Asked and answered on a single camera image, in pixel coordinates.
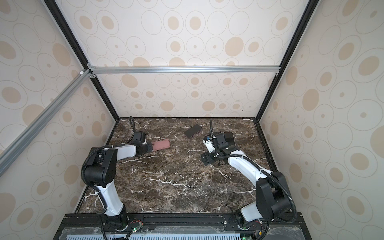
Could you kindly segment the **pink phone case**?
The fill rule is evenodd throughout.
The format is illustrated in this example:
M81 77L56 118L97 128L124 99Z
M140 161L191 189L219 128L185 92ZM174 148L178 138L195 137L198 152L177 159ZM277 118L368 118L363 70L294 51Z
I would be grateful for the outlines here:
M168 139L152 142L153 152L168 149L170 147L170 141Z

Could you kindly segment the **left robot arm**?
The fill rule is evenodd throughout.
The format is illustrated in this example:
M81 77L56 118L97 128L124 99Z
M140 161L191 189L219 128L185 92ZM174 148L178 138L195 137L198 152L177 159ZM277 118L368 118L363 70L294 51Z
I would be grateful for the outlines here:
M85 159L81 178L98 195L106 216L119 216L124 208L115 187L118 160L136 157L151 150L151 144L146 141L147 135L141 131L134 132L127 144L93 147Z

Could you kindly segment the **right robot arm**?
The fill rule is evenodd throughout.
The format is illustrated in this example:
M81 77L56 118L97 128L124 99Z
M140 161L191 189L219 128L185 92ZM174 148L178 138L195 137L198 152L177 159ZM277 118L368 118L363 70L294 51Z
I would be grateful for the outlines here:
M255 187L255 202L238 210L238 221L244 225L258 219L278 219L293 223L298 217L297 208L285 176L257 164L235 145L230 132L211 132L203 138L207 152L201 154L204 165L224 162L242 173Z

